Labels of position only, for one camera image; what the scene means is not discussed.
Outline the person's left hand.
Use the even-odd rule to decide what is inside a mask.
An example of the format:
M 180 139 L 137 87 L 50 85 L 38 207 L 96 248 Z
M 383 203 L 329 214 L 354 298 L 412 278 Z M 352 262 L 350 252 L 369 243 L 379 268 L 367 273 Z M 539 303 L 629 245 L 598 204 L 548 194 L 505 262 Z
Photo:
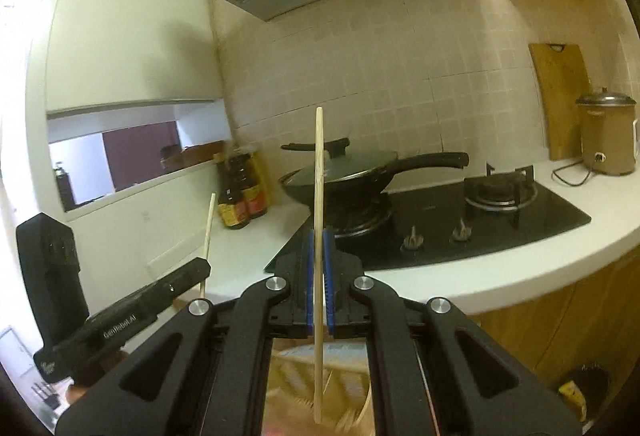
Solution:
M 65 398 L 69 404 L 74 404 L 89 390 L 89 386 L 82 385 L 75 381 L 71 382 L 66 388 Z

